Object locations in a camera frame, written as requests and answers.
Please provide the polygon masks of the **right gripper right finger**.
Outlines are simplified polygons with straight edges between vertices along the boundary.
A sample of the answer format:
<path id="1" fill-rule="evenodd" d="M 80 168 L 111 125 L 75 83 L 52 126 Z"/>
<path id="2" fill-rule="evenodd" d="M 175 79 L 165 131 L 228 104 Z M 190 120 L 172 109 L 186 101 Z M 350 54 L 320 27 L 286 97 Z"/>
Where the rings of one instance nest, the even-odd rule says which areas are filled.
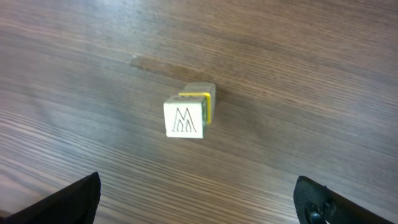
<path id="1" fill-rule="evenodd" d="M 303 175 L 297 179 L 293 199 L 300 224 L 392 224 Z"/>

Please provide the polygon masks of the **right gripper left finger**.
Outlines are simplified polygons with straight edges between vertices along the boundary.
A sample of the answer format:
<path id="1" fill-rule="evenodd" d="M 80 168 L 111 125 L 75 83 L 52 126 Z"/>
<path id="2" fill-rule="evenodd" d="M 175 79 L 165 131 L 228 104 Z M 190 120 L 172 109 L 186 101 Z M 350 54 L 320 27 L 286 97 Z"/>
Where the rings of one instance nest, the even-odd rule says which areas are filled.
<path id="1" fill-rule="evenodd" d="M 1 224 L 93 224 L 101 197 L 94 172 L 8 217 Z"/>

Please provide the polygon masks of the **W letter wooden block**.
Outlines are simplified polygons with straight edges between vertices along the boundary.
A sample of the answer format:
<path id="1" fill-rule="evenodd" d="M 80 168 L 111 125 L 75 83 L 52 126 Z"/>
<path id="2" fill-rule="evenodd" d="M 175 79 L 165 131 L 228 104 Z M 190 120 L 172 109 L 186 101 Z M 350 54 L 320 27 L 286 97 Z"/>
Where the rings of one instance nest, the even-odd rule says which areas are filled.
<path id="1" fill-rule="evenodd" d="M 203 139 L 206 128 L 206 98 L 171 96 L 164 102 L 164 119 L 168 138 Z"/>

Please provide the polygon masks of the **yellow top wooden block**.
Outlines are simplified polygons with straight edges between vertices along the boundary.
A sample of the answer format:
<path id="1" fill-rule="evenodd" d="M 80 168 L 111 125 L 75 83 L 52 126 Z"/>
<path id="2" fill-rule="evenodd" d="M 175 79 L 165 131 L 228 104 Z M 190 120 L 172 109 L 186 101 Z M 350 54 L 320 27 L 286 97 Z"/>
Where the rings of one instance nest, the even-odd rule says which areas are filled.
<path id="1" fill-rule="evenodd" d="M 206 123 L 211 124 L 213 121 L 213 103 L 215 102 L 215 95 L 210 92 L 180 92 L 179 96 L 204 96 L 206 98 Z"/>

